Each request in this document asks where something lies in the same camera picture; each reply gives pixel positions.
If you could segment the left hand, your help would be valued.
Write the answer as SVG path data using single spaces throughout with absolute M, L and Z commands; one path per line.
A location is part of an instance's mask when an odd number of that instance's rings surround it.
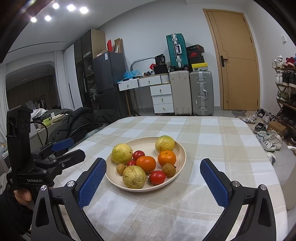
M 27 189 L 19 189 L 14 191 L 14 195 L 19 204 L 26 206 L 30 210 L 34 210 L 34 202 L 32 200 L 32 195 Z

